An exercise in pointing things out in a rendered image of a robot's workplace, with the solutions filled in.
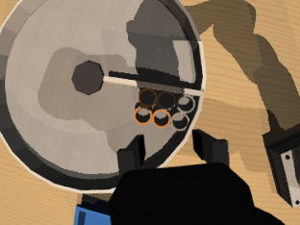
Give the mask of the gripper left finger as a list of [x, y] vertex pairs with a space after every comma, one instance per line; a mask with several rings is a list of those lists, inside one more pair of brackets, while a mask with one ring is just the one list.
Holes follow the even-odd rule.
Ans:
[[119, 149], [116, 152], [119, 177], [130, 170], [139, 169], [145, 159], [144, 135], [136, 135], [126, 148]]

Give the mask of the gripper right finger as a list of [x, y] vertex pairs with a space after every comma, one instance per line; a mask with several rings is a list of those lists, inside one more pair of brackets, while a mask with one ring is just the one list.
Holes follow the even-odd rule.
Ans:
[[192, 130], [193, 150], [206, 163], [224, 163], [230, 167], [229, 141], [216, 139], [200, 129]]

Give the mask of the dark blue crate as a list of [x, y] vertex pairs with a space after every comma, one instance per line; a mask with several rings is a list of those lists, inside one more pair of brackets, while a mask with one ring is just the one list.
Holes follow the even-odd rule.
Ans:
[[74, 225], [111, 225], [109, 203], [86, 195], [76, 206]]

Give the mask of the grey metal bushing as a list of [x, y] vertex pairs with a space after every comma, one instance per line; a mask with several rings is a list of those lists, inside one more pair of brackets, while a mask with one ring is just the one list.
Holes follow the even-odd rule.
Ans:
[[[171, 106], [168, 107], [168, 108], [163, 108], [163, 107], [159, 104], [159, 98], [160, 98], [163, 94], [168, 94], [168, 95], [170, 95], [170, 96], [172, 97], [172, 100], [173, 100], [173, 101], [172, 101], [172, 104], [171, 104]], [[157, 104], [158, 104], [158, 106], [159, 106], [161, 109], [163, 109], [163, 110], [170, 110], [171, 108], [173, 108], [174, 105], [175, 105], [175, 101], [176, 101], [175, 96], [174, 96], [174, 94], [173, 94], [172, 92], [170, 92], [170, 91], [162, 91], [162, 92], [158, 95], [158, 97], [157, 97]]]
[[[173, 121], [173, 118], [174, 118], [174, 116], [177, 115], [177, 114], [183, 114], [183, 115], [185, 116], [186, 122], [185, 122], [184, 126], [182, 126], [182, 127], [174, 127], [174, 125], [173, 125], [173, 122], [172, 122], [172, 121]], [[188, 118], [188, 116], [187, 116], [185, 113], [183, 113], [183, 112], [175, 112], [175, 113], [172, 114], [170, 117], [171, 117], [170, 124], [171, 124], [172, 128], [175, 129], [176, 131], [184, 131], [184, 130], [188, 127], [188, 125], [189, 125], [189, 118]]]
[[[178, 105], [179, 100], [180, 100], [182, 97], [186, 97], [186, 98], [188, 98], [189, 101], [190, 101], [190, 108], [189, 108], [188, 110], [186, 110], [186, 111], [182, 111], [182, 110], [179, 108], [179, 105]], [[192, 110], [193, 110], [194, 107], [195, 107], [195, 100], [193, 99], [192, 96], [190, 96], [190, 95], [188, 95], [188, 94], [183, 94], [183, 95], [179, 96], [179, 97], [176, 99], [176, 101], [175, 101], [175, 107], [176, 107], [176, 109], [177, 109], [178, 111], [180, 111], [181, 113], [190, 113], [190, 112], [192, 112]]]

